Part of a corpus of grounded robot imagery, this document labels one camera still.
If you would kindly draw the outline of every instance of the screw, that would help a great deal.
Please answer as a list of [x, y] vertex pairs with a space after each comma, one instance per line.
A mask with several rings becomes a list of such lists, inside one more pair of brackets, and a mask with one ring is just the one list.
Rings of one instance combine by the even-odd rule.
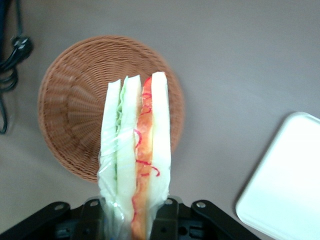
[[65, 207], [64, 204], [59, 204], [59, 205], [55, 206], [54, 210], [58, 211], [58, 210], [63, 209], [64, 207]]
[[198, 208], [200, 208], [200, 209], [203, 209], [203, 208], [206, 207], [206, 204], [204, 202], [202, 202], [202, 201], [199, 201], [199, 202], [196, 203], [196, 206]]
[[97, 200], [92, 201], [92, 202], [90, 203], [90, 207], [97, 206], [98, 204], [99, 204], [99, 202], [98, 202]]
[[173, 201], [171, 199], [167, 199], [164, 202], [165, 205], [171, 205], [172, 203], [173, 203]]

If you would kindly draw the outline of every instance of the packaged sandwich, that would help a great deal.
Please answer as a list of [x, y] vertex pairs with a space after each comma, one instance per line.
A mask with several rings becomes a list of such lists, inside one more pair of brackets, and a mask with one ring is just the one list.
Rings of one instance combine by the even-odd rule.
[[147, 240], [169, 195], [168, 84], [155, 72], [108, 84], [101, 127], [98, 185], [112, 240]]

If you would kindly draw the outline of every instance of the white plate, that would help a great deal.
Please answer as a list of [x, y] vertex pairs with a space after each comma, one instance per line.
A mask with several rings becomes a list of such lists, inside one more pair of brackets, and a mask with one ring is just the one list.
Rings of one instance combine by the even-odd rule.
[[236, 204], [245, 224], [277, 240], [320, 240], [320, 120], [290, 115]]

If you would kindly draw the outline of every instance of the wicker basket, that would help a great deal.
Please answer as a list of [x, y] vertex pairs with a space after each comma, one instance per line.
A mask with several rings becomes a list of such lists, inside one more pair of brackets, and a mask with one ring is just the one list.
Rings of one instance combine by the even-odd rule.
[[142, 83], [166, 72], [171, 151], [184, 124], [179, 81], [164, 59], [148, 46], [124, 36], [98, 36], [65, 50], [47, 70], [39, 90], [38, 120], [44, 139], [69, 171], [97, 182], [100, 131], [108, 83], [140, 74]]

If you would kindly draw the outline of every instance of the tomato slice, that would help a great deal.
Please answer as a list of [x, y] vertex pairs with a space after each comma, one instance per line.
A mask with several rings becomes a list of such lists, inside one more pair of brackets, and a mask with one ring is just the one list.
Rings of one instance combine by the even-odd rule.
[[149, 77], [143, 85], [142, 108], [134, 130], [138, 141], [135, 146], [136, 190], [131, 199], [134, 209], [131, 221], [133, 240], [146, 239], [147, 196], [152, 169], [155, 169], [156, 174], [160, 175], [160, 172], [152, 166], [153, 112], [151, 83], [152, 78]]

